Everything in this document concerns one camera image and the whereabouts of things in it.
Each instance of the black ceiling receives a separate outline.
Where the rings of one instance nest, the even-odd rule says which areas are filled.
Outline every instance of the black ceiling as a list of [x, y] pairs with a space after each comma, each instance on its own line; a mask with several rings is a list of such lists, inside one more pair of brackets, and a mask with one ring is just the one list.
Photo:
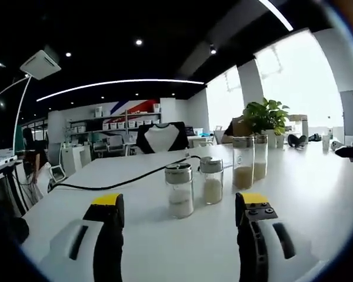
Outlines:
[[[186, 99], [203, 86], [126, 83], [87, 88], [35, 102], [60, 90], [108, 80], [161, 78], [208, 82], [288, 34], [279, 20], [267, 12], [221, 45], [215, 56], [186, 78], [178, 74], [182, 64], [197, 44], [208, 40], [208, 32], [238, 1], [211, 4], [186, 0], [120, 4], [116, 1], [83, 4], [80, 1], [77, 5], [65, 2], [0, 4], [0, 62], [6, 66], [0, 68], [0, 90], [23, 78], [20, 65], [45, 45], [60, 56], [60, 72], [30, 82], [21, 113], [25, 120], [34, 118], [34, 113], [38, 117], [46, 116], [48, 108], [171, 97], [171, 93], [176, 93], [176, 98]], [[290, 0], [279, 9], [296, 30], [316, 31], [329, 27], [321, 11], [309, 1]], [[136, 38], [141, 38], [144, 44], [136, 46]]]

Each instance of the ceiling light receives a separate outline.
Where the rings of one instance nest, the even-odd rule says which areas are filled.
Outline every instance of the ceiling light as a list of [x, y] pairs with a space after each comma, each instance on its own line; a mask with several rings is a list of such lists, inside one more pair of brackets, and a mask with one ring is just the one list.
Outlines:
[[270, 3], [269, 0], [259, 0], [259, 2], [264, 6], [266, 6], [280, 20], [280, 22], [282, 22], [282, 24], [285, 25], [287, 30], [289, 31], [293, 30], [292, 25], [288, 22], [288, 20], [284, 17], [284, 15], [280, 13], [280, 11], [277, 10], [277, 8], [272, 3]]
[[99, 86], [99, 85], [106, 85], [106, 84], [116, 84], [116, 83], [127, 83], [127, 82], [177, 82], [177, 83], [190, 83], [190, 84], [199, 84], [199, 85], [203, 85], [203, 82], [200, 81], [191, 81], [191, 80], [180, 80], [180, 79], [125, 79], [125, 80], [114, 80], [114, 81], [106, 81], [106, 82], [100, 82], [100, 83], [93, 83], [93, 84], [88, 84], [88, 85], [83, 85], [83, 86], [79, 86], [79, 87], [74, 87], [74, 88], [70, 88], [67, 90], [63, 90], [54, 94], [50, 94], [48, 96], [44, 96], [42, 98], [37, 99], [36, 101], [42, 101], [44, 99], [59, 95], [59, 94], [63, 94], [63, 93], [67, 93], [70, 91], [74, 91], [74, 90], [78, 90], [78, 89], [83, 89], [83, 88], [88, 88], [88, 87], [93, 87], [93, 86]]
[[216, 48], [214, 48], [213, 44], [211, 44], [211, 54], [215, 55], [217, 53]]

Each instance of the bottle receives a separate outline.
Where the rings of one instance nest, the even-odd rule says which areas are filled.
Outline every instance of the bottle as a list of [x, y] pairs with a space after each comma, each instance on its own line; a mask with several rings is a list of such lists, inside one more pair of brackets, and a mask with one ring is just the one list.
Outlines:
[[255, 136], [255, 163], [254, 163], [254, 180], [265, 178], [267, 175], [268, 161], [268, 136]]
[[204, 175], [203, 195], [206, 204], [220, 202], [224, 186], [224, 163], [222, 159], [202, 157], [200, 172]]
[[194, 188], [192, 169], [188, 163], [173, 163], [165, 168], [165, 180], [169, 186], [169, 210], [171, 216], [183, 219], [194, 212]]
[[254, 181], [254, 137], [233, 138], [233, 185], [240, 190], [249, 189]]

